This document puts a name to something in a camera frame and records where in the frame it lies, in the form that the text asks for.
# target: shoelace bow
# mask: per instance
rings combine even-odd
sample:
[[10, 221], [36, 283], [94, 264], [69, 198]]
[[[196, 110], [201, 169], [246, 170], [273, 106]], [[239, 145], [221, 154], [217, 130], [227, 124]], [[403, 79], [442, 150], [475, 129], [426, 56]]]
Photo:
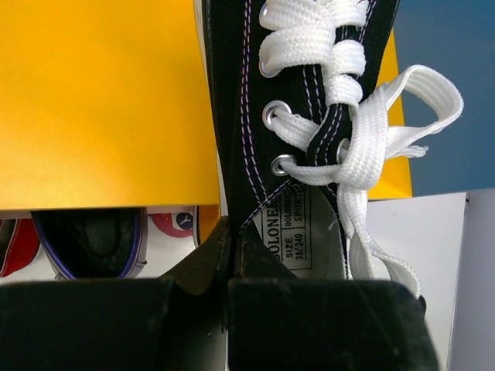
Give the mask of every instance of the shoelace bow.
[[[367, 232], [367, 191], [377, 184], [387, 159], [425, 155], [426, 147], [412, 144], [454, 122], [463, 110], [463, 99], [440, 73], [426, 66], [411, 66], [360, 103], [362, 89], [350, 75], [364, 73], [364, 48], [354, 40], [335, 41], [339, 27], [364, 27], [367, 7], [368, 1], [362, 0], [267, 0], [260, 23], [273, 32], [261, 44], [260, 68], [265, 76], [273, 77], [285, 67], [319, 64], [327, 107], [349, 106], [353, 130], [340, 164], [297, 166], [285, 160], [281, 167], [311, 186], [338, 184], [337, 202], [350, 239], [353, 278], [374, 278], [372, 257], [376, 257], [384, 263], [391, 280], [405, 285], [418, 298], [421, 284], [414, 270], [403, 260], [387, 255]], [[389, 126], [387, 112], [403, 90], [422, 99], [438, 120], [423, 128]], [[319, 125], [279, 107], [271, 119], [271, 129], [283, 141], [307, 151]]]

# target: shoe insole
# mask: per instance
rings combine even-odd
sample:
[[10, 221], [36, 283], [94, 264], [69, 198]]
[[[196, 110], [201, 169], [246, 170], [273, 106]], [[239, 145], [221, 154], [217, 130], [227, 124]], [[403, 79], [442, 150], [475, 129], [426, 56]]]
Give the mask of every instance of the shoe insole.
[[136, 213], [136, 209], [36, 212], [45, 248], [75, 277], [118, 277], [122, 273], [133, 248]]
[[282, 193], [254, 223], [266, 247], [297, 277], [345, 277], [336, 216], [317, 187]]

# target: metal eyelet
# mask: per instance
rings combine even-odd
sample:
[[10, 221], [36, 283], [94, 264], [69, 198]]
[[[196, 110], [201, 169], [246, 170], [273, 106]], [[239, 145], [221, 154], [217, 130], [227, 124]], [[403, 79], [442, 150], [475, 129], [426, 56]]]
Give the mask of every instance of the metal eyelet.
[[282, 168], [281, 163], [283, 161], [295, 162], [295, 157], [293, 155], [279, 155], [275, 160], [271, 162], [271, 172], [276, 176], [286, 176], [288, 173]]
[[260, 74], [263, 77], [266, 77], [267, 79], [271, 79], [271, 78], [277, 76], [282, 71], [282, 68], [279, 68], [278, 70], [275, 70], [273, 72], [268, 72], [265, 69], [265, 63], [262, 60], [260, 60], [260, 63], [258, 64], [258, 66], [259, 66], [259, 69], [260, 69]]
[[266, 15], [267, 11], [268, 11], [268, 4], [265, 2], [260, 10], [260, 17], [259, 17], [260, 22], [261, 22], [261, 18], [263, 18]]
[[291, 108], [287, 105], [286, 102], [282, 102], [281, 100], [273, 100], [268, 103], [265, 108], [263, 108], [263, 112], [261, 113], [261, 118], [263, 119], [263, 124], [267, 127], [268, 130], [273, 131], [273, 127], [271, 126], [271, 119], [275, 116], [275, 110], [281, 109], [291, 114]]
[[344, 138], [340, 141], [339, 146], [337, 147], [336, 160], [337, 164], [342, 164], [345, 159], [347, 152], [349, 151], [350, 141], [347, 138]]

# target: white surface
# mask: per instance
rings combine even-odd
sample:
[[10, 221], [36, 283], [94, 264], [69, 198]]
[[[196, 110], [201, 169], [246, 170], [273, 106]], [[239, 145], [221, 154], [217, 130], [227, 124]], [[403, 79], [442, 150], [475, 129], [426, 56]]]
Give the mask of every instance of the white surface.
[[495, 189], [470, 195], [461, 256], [450, 370], [491, 371], [495, 369]]
[[[449, 356], [465, 203], [466, 194], [456, 193], [380, 201], [368, 209], [371, 236], [387, 253], [406, 260], [421, 279], [426, 322], [442, 370]], [[377, 268], [387, 277], [383, 266]]]
[[[442, 370], [449, 354], [465, 198], [459, 193], [377, 201], [370, 203], [367, 215], [371, 236], [389, 254], [413, 266], [422, 280], [428, 305], [426, 319]], [[151, 220], [148, 225], [148, 264], [139, 277], [159, 276], [194, 248], [192, 238], [172, 238], [159, 232]], [[377, 264], [377, 271], [387, 277], [383, 266]], [[31, 266], [1, 278], [0, 283], [49, 280], [53, 276], [41, 255]]]

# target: red object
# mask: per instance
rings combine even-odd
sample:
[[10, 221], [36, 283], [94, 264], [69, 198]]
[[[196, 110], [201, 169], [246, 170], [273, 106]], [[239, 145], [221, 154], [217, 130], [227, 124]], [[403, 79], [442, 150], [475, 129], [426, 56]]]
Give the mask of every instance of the red object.
[[0, 220], [0, 277], [29, 265], [38, 250], [38, 234], [31, 219]]
[[171, 237], [184, 238], [193, 235], [192, 230], [184, 230], [174, 223], [175, 214], [152, 214], [153, 223], [164, 234]]

